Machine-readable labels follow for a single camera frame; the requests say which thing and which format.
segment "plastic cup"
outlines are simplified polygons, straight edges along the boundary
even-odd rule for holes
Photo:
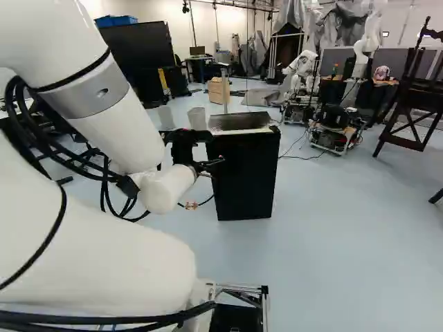
[[[172,111],[169,106],[160,106],[157,108],[157,112],[159,114],[161,128],[163,130],[171,130],[176,128],[174,118],[172,117]]]
[[[206,124],[206,111],[204,107],[194,107],[188,112],[189,123],[191,129],[194,130],[207,130]]]

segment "black box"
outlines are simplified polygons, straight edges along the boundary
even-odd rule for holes
[[[220,221],[271,218],[280,131],[215,135],[206,144],[208,160],[226,161],[214,171],[213,189]]]

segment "computer monitor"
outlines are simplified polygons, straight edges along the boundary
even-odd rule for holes
[[[191,54],[191,56],[205,55],[205,46],[189,47],[189,54]]]

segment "blue bin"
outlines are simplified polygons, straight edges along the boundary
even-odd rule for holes
[[[138,19],[136,17],[129,15],[112,17],[112,21],[115,26],[127,26],[128,24],[138,23]]]
[[[113,18],[111,15],[107,15],[104,17],[100,17],[98,19],[94,19],[99,28],[106,28],[108,26],[114,26]]]

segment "black device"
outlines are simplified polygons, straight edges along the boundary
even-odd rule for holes
[[[216,130],[267,128],[270,121],[267,112],[226,114],[211,118],[211,131],[214,131],[212,126]],[[242,133],[237,130],[238,133],[234,134],[215,134],[214,139],[206,143],[209,160],[219,156],[225,160],[212,173],[218,220],[271,217],[280,131],[277,127],[269,129],[269,132]]]
[[[325,104],[317,115],[317,121],[329,128],[344,129],[349,124],[349,114],[339,105]]]

